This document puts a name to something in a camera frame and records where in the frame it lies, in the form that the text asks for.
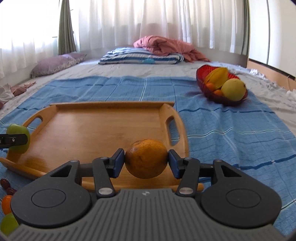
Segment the green apple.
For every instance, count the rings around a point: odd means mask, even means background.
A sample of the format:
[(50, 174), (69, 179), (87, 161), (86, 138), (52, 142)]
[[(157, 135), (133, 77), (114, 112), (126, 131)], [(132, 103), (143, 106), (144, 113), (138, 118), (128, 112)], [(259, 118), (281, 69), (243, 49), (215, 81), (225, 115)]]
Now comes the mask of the green apple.
[(23, 154), (28, 150), (31, 137), (29, 130), (25, 126), (12, 124), (7, 128), (6, 134), (11, 135), (14, 139), (12, 146), (9, 147), (10, 151)]
[(19, 224), (16, 221), (14, 215), (9, 213), (4, 216), (3, 220), (1, 221), (1, 232), (8, 236), (11, 234), (16, 228), (18, 228)]

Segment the red jujube date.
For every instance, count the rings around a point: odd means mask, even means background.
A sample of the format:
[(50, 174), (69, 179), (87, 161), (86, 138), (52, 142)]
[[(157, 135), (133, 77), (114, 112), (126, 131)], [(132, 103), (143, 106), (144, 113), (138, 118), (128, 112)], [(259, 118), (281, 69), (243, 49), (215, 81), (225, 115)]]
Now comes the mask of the red jujube date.
[(8, 188), (11, 187), (10, 182), (8, 180), (4, 179), (4, 178), (1, 178), (0, 184), (1, 184), (1, 187), (3, 187), (4, 190), (7, 190)]
[(14, 195), (16, 193), (16, 190), (9, 187), (6, 189), (6, 193), (7, 193), (7, 195)]

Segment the large orange fruit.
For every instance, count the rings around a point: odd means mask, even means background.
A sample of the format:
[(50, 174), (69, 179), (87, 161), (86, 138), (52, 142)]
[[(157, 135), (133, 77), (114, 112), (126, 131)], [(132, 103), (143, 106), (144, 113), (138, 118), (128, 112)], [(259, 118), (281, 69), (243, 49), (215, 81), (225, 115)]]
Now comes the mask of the large orange fruit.
[(167, 156), (168, 151), (162, 142), (154, 139), (139, 140), (125, 152), (125, 166), (133, 176), (150, 179), (165, 170)]

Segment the small mandarin orange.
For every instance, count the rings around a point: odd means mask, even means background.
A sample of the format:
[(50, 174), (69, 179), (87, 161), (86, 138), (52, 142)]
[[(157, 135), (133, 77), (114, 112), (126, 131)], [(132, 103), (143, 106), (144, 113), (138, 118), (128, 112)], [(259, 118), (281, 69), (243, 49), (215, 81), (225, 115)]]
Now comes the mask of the small mandarin orange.
[(1, 208), (3, 210), (4, 215), (11, 213), (11, 199), (12, 195), (6, 195), (3, 197), (1, 201)]

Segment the pile of clothes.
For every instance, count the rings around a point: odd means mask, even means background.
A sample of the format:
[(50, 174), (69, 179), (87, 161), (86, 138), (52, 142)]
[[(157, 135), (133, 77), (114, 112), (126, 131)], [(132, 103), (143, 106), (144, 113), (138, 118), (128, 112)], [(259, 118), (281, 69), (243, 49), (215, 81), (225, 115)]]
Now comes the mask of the pile of clothes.
[(27, 82), (22, 85), (10, 86), (5, 84), (1, 86), (1, 95), (0, 95), (0, 108), (10, 100), (14, 99), (16, 96), (19, 96), (27, 91), (28, 88), (36, 84), (36, 81)]

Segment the wooden serving tray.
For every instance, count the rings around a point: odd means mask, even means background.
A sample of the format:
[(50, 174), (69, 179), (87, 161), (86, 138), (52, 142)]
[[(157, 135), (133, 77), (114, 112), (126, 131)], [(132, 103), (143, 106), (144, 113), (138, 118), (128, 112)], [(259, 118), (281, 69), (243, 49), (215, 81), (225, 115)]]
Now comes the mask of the wooden serving tray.
[(110, 157), (143, 139), (158, 140), (180, 157), (189, 156), (185, 126), (173, 102), (56, 103), (32, 115), (24, 126), (37, 118), (41, 123), (31, 133), (29, 149), (1, 158), (3, 166), (30, 179), (70, 160), (87, 164)]

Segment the purple pillow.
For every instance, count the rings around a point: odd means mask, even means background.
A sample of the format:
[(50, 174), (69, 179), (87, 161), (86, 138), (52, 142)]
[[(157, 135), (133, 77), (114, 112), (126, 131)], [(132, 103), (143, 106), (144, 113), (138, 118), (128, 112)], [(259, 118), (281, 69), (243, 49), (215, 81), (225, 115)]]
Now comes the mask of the purple pillow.
[(55, 74), (81, 63), (85, 57), (86, 54), (83, 53), (69, 53), (44, 59), (38, 62), (37, 65), (32, 69), (30, 72), (30, 77), (36, 78)]

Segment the yellow mango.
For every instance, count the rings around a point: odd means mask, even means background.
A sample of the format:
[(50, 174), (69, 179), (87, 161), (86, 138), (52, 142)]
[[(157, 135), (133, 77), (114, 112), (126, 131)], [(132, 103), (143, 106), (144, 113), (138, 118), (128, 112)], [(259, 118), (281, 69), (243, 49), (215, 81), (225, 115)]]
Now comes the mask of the yellow mango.
[(227, 80), (221, 87), (223, 95), (231, 101), (240, 101), (246, 92), (245, 83), (239, 78)]

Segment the yellow starfruit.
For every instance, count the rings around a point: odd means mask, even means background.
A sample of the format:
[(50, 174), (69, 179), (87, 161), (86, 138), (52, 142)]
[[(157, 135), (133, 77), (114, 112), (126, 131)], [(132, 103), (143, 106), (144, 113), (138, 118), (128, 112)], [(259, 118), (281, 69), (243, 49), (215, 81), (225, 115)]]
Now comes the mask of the yellow starfruit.
[(228, 69), (225, 67), (219, 67), (211, 71), (206, 78), (204, 83), (211, 82), (215, 84), (216, 90), (220, 89), (222, 85), (228, 80)]

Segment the red fruit bowl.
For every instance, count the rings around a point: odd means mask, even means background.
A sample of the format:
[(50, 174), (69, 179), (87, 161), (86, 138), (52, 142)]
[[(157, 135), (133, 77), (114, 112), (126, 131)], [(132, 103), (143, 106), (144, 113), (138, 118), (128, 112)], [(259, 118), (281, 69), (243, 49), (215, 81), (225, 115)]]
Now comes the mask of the red fruit bowl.
[(206, 82), (206, 77), (216, 69), (221, 69), (221, 67), (203, 65), (196, 71), (197, 85), (203, 92), (204, 96), (215, 103), (223, 104), (225, 106), (238, 106), (244, 102), (248, 96), (248, 90), (246, 88), (243, 97), (238, 101), (233, 101), (225, 97), (220, 88), (214, 89), (213, 83)]

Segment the white sheer curtain left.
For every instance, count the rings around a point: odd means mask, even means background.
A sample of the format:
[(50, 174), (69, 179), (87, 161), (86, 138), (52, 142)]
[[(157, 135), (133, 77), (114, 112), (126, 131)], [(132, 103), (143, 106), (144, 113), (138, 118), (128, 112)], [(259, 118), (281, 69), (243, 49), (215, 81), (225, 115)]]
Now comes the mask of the white sheer curtain left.
[(59, 1), (1, 1), (1, 78), (54, 56)]

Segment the pink crumpled blanket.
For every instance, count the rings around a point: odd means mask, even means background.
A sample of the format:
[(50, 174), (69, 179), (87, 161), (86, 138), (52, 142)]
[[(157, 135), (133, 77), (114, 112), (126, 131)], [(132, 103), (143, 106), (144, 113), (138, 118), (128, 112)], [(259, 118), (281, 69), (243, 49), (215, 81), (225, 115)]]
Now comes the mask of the pink crumpled blanket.
[(162, 36), (145, 36), (135, 41), (133, 46), (135, 48), (144, 48), (158, 56), (168, 56), (178, 53), (188, 62), (211, 61), (202, 52), (198, 51), (193, 44)]

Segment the blue striped pillow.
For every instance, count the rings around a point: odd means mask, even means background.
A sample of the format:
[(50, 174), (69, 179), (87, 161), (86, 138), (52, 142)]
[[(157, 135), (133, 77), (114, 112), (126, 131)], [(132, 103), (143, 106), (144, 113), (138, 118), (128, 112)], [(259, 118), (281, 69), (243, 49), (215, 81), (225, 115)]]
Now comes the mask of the blue striped pillow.
[(98, 63), (105, 64), (178, 64), (184, 61), (182, 54), (159, 56), (143, 48), (116, 48), (107, 52)]

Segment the white bed sheet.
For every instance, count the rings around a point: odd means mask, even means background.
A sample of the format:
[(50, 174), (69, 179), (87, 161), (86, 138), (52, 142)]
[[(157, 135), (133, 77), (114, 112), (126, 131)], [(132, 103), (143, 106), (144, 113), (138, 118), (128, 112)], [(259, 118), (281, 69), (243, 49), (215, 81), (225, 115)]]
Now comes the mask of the white bed sheet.
[[(38, 77), (35, 85), (25, 93), (8, 101), (1, 109), (1, 117), (16, 109), (21, 103), (32, 96), (48, 82), (55, 79), (75, 79), (88, 76), (136, 76), (136, 77), (194, 77), (196, 69), (201, 67), (203, 62), (182, 62), (178, 64), (156, 65), (156, 64), (109, 64), (100, 65), (97, 60), (84, 61), (78, 65), (62, 70), (53, 75)], [(285, 90), (278, 84), (271, 82), (254, 68), (243, 68), (238, 65), (212, 62), (212, 66), (227, 67), (230, 72), (237, 74), (245, 82), (247, 88), (263, 103), (267, 104), (272, 111), (295, 132), (295, 92)]]

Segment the green curtain right edge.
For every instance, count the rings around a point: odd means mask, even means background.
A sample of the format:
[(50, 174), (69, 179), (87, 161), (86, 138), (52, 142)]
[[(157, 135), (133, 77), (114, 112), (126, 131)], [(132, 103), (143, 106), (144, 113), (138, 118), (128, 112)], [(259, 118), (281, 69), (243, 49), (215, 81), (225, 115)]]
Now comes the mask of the green curtain right edge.
[(249, 0), (243, 0), (243, 43), (241, 54), (248, 57), (250, 43), (250, 9)]

